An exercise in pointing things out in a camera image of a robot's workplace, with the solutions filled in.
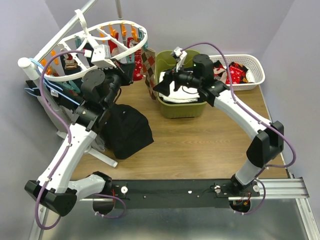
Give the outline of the red snowflake sock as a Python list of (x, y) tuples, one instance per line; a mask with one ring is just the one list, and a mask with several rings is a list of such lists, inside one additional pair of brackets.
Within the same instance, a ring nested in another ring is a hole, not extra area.
[(139, 49), (133, 54), (133, 61), (135, 64), (135, 68), (133, 71), (133, 80), (140, 81), (143, 78), (142, 75), (142, 51)]

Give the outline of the brown argyle sock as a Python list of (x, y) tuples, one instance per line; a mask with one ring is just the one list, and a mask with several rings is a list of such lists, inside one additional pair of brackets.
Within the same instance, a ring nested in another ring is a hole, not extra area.
[(154, 50), (147, 48), (141, 52), (142, 73), (145, 76), (145, 84), (150, 98), (156, 101), (156, 95), (153, 91), (155, 86), (155, 66), (156, 66), (156, 53)]

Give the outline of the white round sock hanger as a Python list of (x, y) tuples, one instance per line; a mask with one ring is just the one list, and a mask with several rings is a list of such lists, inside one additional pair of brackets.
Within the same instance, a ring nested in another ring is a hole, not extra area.
[[(119, 62), (119, 60), (134, 54), (136, 51), (141, 49), (147, 43), (147, 40), (148, 40), (147, 30), (143, 26), (133, 21), (113, 20), (113, 21), (107, 21), (101, 24), (97, 24), (92, 27), (87, 27), (87, 22), (84, 17), (84, 12), (80, 9), (76, 9), (74, 12), (75, 12), (75, 16), (60, 30), (61, 34), (56, 34), (54, 38), (52, 38), (51, 41), (48, 42), (48, 44), (45, 47), (43, 47), (41, 52), (46, 56), (56, 46), (61, 45), (66, 49), (66, 51), (63, 51), (61, 54), (72, 55), (72, 57), (74, 57), (75, 61), (81, 67), (82, 71), (71, 74), (71, 75), (65, 75), (65, 76), (59, 76), (59, 77), (47, 75), (46, 71), (48, 66), (51, 64), (52, 61), (54, 61), (55, 58), (59, 56), (58, 54), (56, 54), (50, 60), (48, 60), (47, 64), (43, 67), (43, 70), (41, 72), (42, 78), (46, 78), (52, 82), (67, 82), (67, 81), (81, 78), (88, 71), (91, 71), (97, 68), (115, 69), (116, 67), (118, 67), (117, 62)], [(142, 38), (140, 42), (136, 46), (132, 48), (128, 48), (123, 43), (119, 42), (112, 34), (107, 33), (101, 29), (101, 27), (112, 28), (113, 25), (131, 26), (131, 33), (135, 37), (138, 35), (139, 32), (142, 32)], [(71, 39), (75, 39), (76, 37), (80, 37), (80, 39), (82, 39), (82, 43), (77, 49), (72, 50), (66, 42)], [(112, 56), (110, 48), (108, 46), (104, 44), (99, 44), (99, 41), (109, 41), (109, 40), (115, 43), (119, 48), (121, 48), (122, 52)], [(93, 66), (90, 68), (85, 67), (85, 65), (83, 65), (83, 63), (76, 56), (77, 54), (82, 54), (85, 57), (92, 57)]]

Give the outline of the red santa sock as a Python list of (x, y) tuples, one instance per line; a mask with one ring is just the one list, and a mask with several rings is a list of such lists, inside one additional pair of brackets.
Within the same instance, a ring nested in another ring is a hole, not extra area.
[(221, 73), (224, 71), (227, 71), (227, 70), (225, 69), (225, 67), (222, 65), (222, 63), (219, 60), (217, 60), (213, 63), (213, 73), (214, 73), (214, 78), (216, 80), (218, 80), (218, 78), (217, 78), (218, 73)]

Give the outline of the red patterned sock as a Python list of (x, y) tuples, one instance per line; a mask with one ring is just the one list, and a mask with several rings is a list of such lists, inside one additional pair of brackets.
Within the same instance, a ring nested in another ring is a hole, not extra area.
[(229, 70), (231, 74), (232, 84), (241, 84), (241, 70), (238, 69), (238, 63), (231, 62), (229, 64)]

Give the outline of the red sock with grey toe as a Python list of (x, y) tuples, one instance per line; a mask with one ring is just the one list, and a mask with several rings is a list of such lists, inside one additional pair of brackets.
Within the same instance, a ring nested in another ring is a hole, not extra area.
[(217, 74), (217, 79), (221, 82), (223, 82), (224, 84), (227, 84), (227, 80), (228, 80), (228, 72), (227, 71), (223, 71)]

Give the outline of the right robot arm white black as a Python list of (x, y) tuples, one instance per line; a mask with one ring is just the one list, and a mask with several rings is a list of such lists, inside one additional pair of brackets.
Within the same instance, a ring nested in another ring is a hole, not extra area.
[(192, 58), (191, 71), (176, 63), (164, 72), (162, 81), (153, 90), (168, 97), (172, 93), (171, 84), (174, 84), (175, 92), (181, 87), (196, 89), (201, 100), (227, 114), (252, 140), (246, 151), (246, 162), (231, 177), (228, 186), (234, 195), (243, 195), (262, 169), (283, 151), (283, 124), (261, 117), (245, 106), (225, 83), (216, 80), (214, 63), (206, 54), (197, 54)]

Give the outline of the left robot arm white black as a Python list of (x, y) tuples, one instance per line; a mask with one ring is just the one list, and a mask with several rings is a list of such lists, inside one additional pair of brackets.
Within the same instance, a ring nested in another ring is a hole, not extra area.
[(93, 172), (77, 181), (72, 181), (71, 176), (83, 154), (105, 127), (121, 86), (131, 83), (128, 66), (119, 62), (115, 68), (98, 68), (84, 75), (83, 101), (67, 126), (66, 138), (47, 169), (24, 187), (37, 205), (64, 217), (77, 201), (95, 194), (104, 198), (113, 192), (111, 177), (102, 172)]

